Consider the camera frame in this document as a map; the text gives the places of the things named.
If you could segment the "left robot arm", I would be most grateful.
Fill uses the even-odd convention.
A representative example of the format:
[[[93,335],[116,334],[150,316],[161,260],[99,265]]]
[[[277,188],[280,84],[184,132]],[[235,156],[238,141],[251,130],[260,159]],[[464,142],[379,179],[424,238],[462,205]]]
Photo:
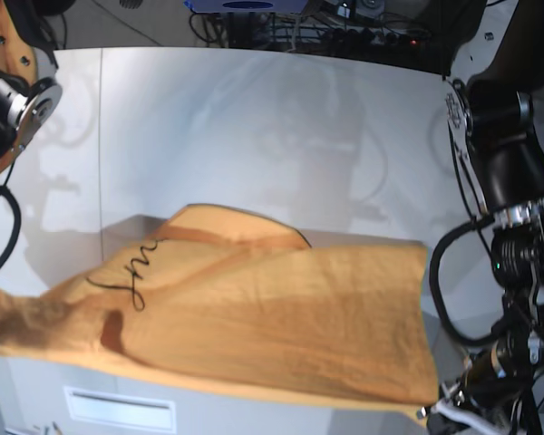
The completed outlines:
[[[544,151],[532,94],[544,85],[544,1],[518,2],[489,65],[448,84],[452,165],[468,218],[435,246],[428,281],[444,332],[468,355],[463,373],[417,415],[431,434],[540,434],[533,389],[544,376]],[[485,229],[502,315],[474,338],[452,323],[439,273],[453,242]]]

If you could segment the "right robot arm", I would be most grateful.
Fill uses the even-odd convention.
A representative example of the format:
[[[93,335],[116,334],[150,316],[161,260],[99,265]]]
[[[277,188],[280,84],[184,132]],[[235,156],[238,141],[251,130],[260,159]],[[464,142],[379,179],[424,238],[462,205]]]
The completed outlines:
[[[21,210],[7,187],[15,162],[52,116],[63,89],[44,1],[0,1],[0,199],[14,224],[0,254],[0,269],[12,255],[22,225]]]

